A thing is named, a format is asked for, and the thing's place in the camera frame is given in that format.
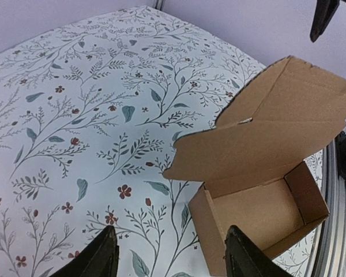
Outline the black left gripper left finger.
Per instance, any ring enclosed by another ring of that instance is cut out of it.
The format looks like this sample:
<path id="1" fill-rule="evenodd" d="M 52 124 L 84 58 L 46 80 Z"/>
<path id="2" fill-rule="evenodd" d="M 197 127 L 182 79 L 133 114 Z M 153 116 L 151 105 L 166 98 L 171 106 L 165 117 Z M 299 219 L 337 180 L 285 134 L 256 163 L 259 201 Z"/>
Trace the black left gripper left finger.
<path id="1" fill-rule="evenodd" d="M 114 226 L 106 226 L 80 254 L 51 277 L 116 277 L 119 246 Z"/>

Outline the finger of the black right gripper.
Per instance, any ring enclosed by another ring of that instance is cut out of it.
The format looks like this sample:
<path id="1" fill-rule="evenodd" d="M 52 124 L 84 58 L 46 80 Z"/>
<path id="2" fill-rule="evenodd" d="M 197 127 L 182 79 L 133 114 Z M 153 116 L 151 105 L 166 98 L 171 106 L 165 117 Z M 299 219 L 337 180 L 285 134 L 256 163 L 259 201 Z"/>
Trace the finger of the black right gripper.
<path id="1" fill-rule="evenodd" d="M 310 31 L 310 40 L 313 43 L 324 33 L 339 4 L 339 0 L 317 0 Z"/>

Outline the brown cardboard box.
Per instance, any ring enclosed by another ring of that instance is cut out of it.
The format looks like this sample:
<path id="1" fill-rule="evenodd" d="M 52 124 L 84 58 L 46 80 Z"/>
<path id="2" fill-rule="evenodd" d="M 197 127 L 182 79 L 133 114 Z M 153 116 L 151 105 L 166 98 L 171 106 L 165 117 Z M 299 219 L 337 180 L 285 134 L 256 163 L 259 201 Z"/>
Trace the brown cardboard box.
<path id="1" fill-rule="evenodd" d="M 174 142 L 166 179 L 201 186 L 189 211 L 211 276 L 225 276 L 225 238 L 238 226 L 276 258 L 329 215 L 305 159 L 345 127 L 346 79 L 285 57 L 249 81 L 211 130 Z"/>

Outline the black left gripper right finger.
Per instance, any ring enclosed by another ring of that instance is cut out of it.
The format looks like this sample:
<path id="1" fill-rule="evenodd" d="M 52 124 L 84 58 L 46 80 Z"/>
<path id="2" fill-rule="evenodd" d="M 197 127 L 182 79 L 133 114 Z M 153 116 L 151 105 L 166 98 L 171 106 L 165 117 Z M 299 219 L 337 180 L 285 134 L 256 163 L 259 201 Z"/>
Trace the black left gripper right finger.
<path id="1" fill-rule="evenodd" d="M 229 227 L 225 239 L 225 266 L 228 277 L 292 277 L 236 225 Z"/>

